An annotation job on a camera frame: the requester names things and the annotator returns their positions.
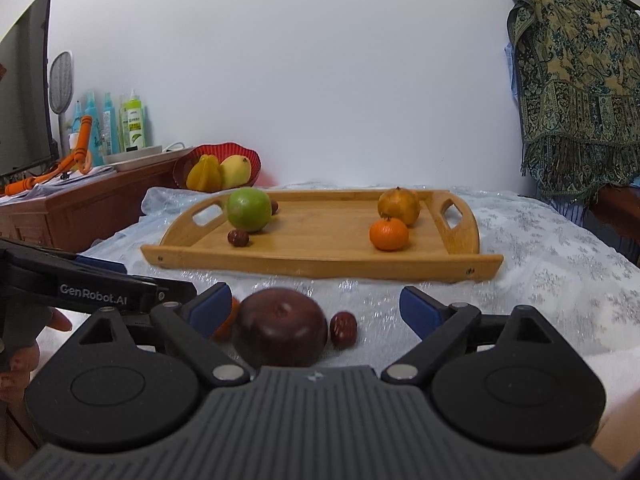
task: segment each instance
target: computer screen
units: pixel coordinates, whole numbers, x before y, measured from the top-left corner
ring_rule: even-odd
[[[47,97],[49,3],[35,0],[0,41],[0,176],[58,156]]]

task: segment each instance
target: dark red apple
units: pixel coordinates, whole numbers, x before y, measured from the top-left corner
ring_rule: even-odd
[[[240,304],[232,342],[253,368],[308,367],[319,359],[327,336],[326,317],[314,300],[274,287]]]

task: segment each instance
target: spray bottle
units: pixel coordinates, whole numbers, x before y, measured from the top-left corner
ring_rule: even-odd
[[[110,155],[119,153],[122,150],[118,139],[118,121],[116,120],[116,109],[111,101],[111,92],[104,95],[104,110],[102,111],[102,127],[104,140],[109,147]]]
[[[91,136],[89,138],[89,151],[94,162],[94,166],[102,166],[102,139],[100,138],[100,123],[98,122],[98,108],[95,106],[95,94],[91,90],[86,94],[86,110],[85,115],[91,116],[93,122],[91,124]]]
[[[127,111],[127,125],[129,127],[129,147],[140,150],[145,147],[145,125],[142,115],[142,102],[135,90],[124,105]]]
[[[78,135],[80,133],[80,123],[82,122],[82,105],[80,101],[76,101],[74,109],[74,122],[71,125],[71,134],[69,135],[69,149],[74,150],[78,145]]]

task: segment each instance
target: patterned shawl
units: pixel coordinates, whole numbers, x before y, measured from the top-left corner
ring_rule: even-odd
[[[640,16],[621,0],[514,0],[527,171],[547,196],[590,198],[640,174]]]

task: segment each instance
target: blue gripper pad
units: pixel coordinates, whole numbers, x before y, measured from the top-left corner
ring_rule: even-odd
[[[127,267],[124,264],[118,262],[110,262],[108,260],[97,260],[96,258],[89,258],[88,256],[77,256],[74,260],[77,264],[96,267],[97,269],[110,270],[112,272],[119,272],[120,274],[127,273]]]
[[[216,283],[182,306],[181,316],[203,338],[208,339],[231,315],[231,289]]]
[[[441,326],[446,307],[414,286],[400,292],[400,316],[420,339],[425,339]]]

